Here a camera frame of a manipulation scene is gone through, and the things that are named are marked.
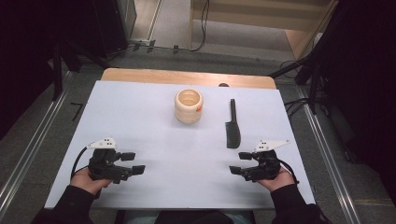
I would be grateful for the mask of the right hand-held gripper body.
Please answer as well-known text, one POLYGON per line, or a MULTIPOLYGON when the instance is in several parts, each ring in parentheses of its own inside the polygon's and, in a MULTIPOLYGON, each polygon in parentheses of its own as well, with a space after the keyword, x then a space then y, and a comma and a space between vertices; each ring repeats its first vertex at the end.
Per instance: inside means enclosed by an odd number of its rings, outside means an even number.
POLYGON ((275 179, 280 170, 281 160, 277 157, 275 149, 287 145, 289 140, 261 140, 252 152, 252 159, 258 165, 245 168, 243 177, 246 181, 256 182, 263 179, 275 179))

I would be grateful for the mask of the black metal stand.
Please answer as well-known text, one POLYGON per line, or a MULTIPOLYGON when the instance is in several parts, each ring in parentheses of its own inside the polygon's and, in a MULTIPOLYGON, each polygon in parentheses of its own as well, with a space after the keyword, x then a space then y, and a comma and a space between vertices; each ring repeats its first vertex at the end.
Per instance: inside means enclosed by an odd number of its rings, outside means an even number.
POLYGON ((81 54, 96 63, 103 69, 110 67, 108 63, 102 61, 99 57, 95 56, 93 53, 84 49, 82 46, 78 45, 76 42, 67 38, 56 38, 52 43, 52 56, 53 56, 53 84, 54 93, 52 100, 56 101, 60 98, 63 91, 63 74, 62 74, 62 60, 64 60, 67 67, 72 71, 79 71, 81 68, 81 63, 78 59, 78 54, 81 54))

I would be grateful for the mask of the cream ribbed cup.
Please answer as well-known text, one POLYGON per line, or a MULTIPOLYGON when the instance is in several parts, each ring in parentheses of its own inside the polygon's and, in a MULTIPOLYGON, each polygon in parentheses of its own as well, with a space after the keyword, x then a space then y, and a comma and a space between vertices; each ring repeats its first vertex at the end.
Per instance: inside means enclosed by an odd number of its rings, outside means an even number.
POLYGON ((203 111, 204 98, 194 89, 184 89, 175 96, 175 116, 184 124, 197 122, 203 111))

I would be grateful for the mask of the black comb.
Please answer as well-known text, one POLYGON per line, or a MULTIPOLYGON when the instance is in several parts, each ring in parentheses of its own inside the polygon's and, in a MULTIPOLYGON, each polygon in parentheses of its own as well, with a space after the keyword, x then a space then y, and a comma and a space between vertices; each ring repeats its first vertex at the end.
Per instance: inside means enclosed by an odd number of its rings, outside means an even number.
POLYGON ((241 143, 241 134, 236 118, 235 99, 230 101, 231 120, 225 123, 227 148, 238 148, 241 143))

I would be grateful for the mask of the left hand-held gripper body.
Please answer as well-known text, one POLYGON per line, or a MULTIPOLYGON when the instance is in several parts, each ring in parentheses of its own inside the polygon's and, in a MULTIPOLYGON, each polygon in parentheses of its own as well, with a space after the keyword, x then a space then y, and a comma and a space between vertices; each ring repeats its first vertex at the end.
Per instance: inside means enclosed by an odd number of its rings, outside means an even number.
POLYGON ((104 138, 96 142, 89 143, 87 149, 92 149, 92 157, 89 161, 89 171, 94 180, 109 179, 114 184, 119 184, 122 180, 122 168, 114 164, 121 158, 121 153, 117 151, 116 141, 112 137, 104 138))

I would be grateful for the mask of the person's left hand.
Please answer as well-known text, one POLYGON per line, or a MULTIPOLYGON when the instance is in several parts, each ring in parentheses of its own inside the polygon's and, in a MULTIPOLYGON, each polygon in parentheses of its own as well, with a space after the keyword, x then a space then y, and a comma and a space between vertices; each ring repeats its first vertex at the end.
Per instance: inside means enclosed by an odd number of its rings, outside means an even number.
POLYGON ((109 179, 92 180, 88 168, 84 168, 74 174, 70 185, 84 189, 92 195, 95 195, 102 188, 107 188, 112 183, 109 179))

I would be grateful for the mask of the dark cabinet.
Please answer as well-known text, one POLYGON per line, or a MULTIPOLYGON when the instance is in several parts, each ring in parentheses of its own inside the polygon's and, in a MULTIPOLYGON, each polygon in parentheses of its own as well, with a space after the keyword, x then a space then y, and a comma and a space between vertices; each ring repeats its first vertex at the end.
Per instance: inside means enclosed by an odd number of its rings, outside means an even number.
POLYGON ((137 18, 134 0, 92 0, 104 54, 127 49, 137 18))

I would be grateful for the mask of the white table cover sheet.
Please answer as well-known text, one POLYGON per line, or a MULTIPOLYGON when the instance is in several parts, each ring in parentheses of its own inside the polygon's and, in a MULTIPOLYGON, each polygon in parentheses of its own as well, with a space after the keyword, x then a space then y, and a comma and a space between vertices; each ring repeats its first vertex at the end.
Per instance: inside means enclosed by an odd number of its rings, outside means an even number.
POLYGON ((174 98, 181 86, 98 81, 54 180, 46 207, 53 207, 70 181, 72 168, 88 163, 89 143, 106 137, 119 151, 133 152, 142 175, 103 189, 96 208, 118 209, 266 209, 268 190, 233 175, 230 166, 250 167, 238 151, 226 146, 225 123, 235 99, 241 133, 240 151, 261 141, 289 140, 276 149, 299 181, 307 203, 314 202, 302 158, 277 90, 198 87, 204 97, 201 118, 186 125, 175 117, 174 98))

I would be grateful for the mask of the black tripod stand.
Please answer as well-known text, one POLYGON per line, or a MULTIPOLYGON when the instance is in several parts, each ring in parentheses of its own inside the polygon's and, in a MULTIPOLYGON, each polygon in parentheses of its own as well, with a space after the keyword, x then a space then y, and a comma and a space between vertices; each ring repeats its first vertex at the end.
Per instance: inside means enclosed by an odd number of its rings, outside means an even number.
POLYGON ((298 86, 302 86, 308 80, 310 80, 307 104, 314 115, 317 114, 315 104, 317 103, 316 96, 321 70, 321 66, 318 63, 318 54, 319 51, 316 48, 313 48, 307 56, 300 60, 294 61, 285 67, 281 67, 278 71, 275 71, 269 75, 271 78, 277 78, 287 74, 293 69, 300 67, 300 70, 297 73, 297 76, 294 78, 294 81, 298 86))

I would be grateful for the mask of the person's right hand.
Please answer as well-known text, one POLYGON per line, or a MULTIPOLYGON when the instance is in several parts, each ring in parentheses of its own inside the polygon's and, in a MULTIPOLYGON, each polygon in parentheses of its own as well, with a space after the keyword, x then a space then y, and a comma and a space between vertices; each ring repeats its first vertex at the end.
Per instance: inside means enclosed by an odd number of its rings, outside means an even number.
POLYGON ((258 180, 258 183, 273 192, 277 189, 292 185, 295 183, 292 175, 285 168, 281 167, 275 179, 258 180))

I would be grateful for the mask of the light wooden shelf unit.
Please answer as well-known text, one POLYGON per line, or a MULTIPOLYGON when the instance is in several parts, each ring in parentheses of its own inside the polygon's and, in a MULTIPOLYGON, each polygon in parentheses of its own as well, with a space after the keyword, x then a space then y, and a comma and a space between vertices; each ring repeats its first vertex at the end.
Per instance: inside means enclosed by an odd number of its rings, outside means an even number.
POLYGON ((208 5, 208 20, 283 29, 297 60, 310 51, 312 41, 324 32, 339 0, 190 0, 189 48, 192 22, 208 5))

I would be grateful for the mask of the metal floor rail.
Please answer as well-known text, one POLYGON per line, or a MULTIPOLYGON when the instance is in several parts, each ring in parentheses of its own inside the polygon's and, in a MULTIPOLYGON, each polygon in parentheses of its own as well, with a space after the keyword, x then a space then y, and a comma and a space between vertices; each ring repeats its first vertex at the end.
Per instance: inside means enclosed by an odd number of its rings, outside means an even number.
POLYGON ((61 91, 59 97, 50 103, 44 118, 40 121, 27 147, 21 154, 21 158, 19 159, 16 167, 13 169, 5 185, 0 189, 0 221, 5 216, 8 207, 10 206, 14 196, 18 191, 18 188, 21 185, 22 180, 26 176, 27 171, 35 159, 36 153, 45 139, 53 121, 58 115, 58 112, 64 103, 64 99, 69 92, 69 86, 73 82, 75 75, 76 74, 74 72, 70 71, 65 73, 62 79, 64 89, 61 91))
POLYGON ((292 128, 315 202, 333 224, 361 224, 322 125, 308 104, 298 104, 292 118, 292 128))

